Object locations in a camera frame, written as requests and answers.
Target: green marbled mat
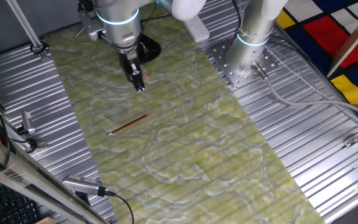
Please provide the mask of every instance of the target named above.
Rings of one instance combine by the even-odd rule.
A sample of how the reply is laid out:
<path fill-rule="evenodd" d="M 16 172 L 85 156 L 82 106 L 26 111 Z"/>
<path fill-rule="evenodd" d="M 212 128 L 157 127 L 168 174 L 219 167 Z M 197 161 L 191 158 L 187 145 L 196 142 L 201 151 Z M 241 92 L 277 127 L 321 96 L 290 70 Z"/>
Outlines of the green marbled mat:
<path fill-rule="evenodd" d="M 73 39 L 81 28 L 47 42 L 101 180 L 136 223 L 324 223 L 180 21 L 147 24 L 162 53 L 142 67 L 141 94 L 111 46 Z M 126 205 L 111 203 L 130 223 Z"/>

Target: metal work table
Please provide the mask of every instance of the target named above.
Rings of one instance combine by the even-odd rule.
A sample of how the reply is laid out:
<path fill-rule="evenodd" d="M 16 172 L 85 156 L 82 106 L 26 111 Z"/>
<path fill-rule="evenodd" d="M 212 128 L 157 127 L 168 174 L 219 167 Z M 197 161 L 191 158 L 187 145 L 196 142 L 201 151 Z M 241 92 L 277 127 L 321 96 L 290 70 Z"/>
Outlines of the metal work table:
<path fill-rule="evenodd" d="M 200 46 L 216 66 L 209 49 L 234 36 L 235 10 L 229 0 L 207 0 L 199 16 L 211 33 L 209 40 Z M 278 35 L 278 31 L 276 29 L 273 34 Z M 284 47 L 270 47 L 295 63 L 319 91 L 343 101 L 325 77 L 304 63 L 297 53 Z M 286 62 L 286 65 L 296 71 L 290 63 Z M 217 69 L 327 223 L 358 204 L 358 144 L 349 148 L 343 144 L 352 133 L 358 132 L 357 122 L 331 105 L 298 108 L 279 103 L 257 77 L 236 88 L 223 71 Z M 283 65 L 270 74 L 270 80 L 286 99 L 323 99 Z M 48 144 L 47 149 L 37 149 L 32 157 L 59 180 L 68 174 L 99 178 L 51 57 L 42 61 L 29 51 L 29 46 L 0 55 L 0 102 L 7 109 L 5 116 L 14 126 L 21 124 L 20 110 L 31 111 L 37 127 L 34 137 Z M 356 194 L 357 200 L 349 200 Z M 104 218 L 114 218 L 107 198 L 92 197 L 90 202 Z M 47 208 L 40 209 L 48 214 Z M 50 216 L 65 222 L 59 214 Z"/>

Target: red tile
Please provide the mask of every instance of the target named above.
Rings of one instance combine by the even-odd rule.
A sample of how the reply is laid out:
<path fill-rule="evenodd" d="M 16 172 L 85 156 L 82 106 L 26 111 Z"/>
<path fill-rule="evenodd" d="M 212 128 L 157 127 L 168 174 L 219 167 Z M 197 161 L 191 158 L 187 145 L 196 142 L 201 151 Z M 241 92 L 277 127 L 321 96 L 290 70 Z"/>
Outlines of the red tile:
<path fill-rule="evenodd" d="M 327 51 L 333 58 L 339 49 L 349 38 L 329 16 L 324 16 L 303 26 L 308 33 Z M 358 46 L 347 56 L 341 64 L 344 68 L 358 61 Z"/>

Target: pencil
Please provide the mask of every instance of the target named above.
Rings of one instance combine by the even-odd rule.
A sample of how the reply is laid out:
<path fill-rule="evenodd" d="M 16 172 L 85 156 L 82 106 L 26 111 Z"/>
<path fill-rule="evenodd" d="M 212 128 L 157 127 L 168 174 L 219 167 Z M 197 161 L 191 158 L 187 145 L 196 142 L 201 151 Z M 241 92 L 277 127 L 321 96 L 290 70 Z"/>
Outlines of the pencil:
<path fill-rule="evenodd" d="M 130 125 L 132 125 L 132 124 L 134 124 L 134 123 L 136 123 L 136 122 L 138 122 L 138 121 L 140 121 L 140 120 L 142 120 L 142 119 L 144 119 L 144 118 L 146 118 L 146 117 L 148 117 L 148 116 L 150 116 L 150 114 L 146 114 L 146 115 L 144 115 L 144 116 L 142 116 L 142 117 L 140 117 L 140 118 L 137 118 L 137 119 L 134 120 L 133 122 L 131 122 L 131 123 L 129 123 L 129 124 L 125 124 L 125 125 L 122 126 L 121 128 L 110 132 L 107 136 L 110 136 L 110 135 L 112 135 L 112 134 L 116 134 L 117 132 L 121 131 L 122 129 L 124 129 L 124 128 L 126 128 L 126 127 L 129 127 Z"/>

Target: white connector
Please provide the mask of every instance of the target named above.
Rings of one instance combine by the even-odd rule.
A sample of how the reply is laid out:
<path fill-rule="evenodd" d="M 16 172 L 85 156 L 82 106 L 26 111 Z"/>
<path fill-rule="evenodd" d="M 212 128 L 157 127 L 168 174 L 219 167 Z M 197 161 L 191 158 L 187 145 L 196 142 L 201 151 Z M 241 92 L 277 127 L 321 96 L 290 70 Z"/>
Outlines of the white connector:
<path fill-rule="evenodd" d="M 195 42 L 202 42 L 209 38 L 209 31 L 198 16 L 183 23 Z"/>

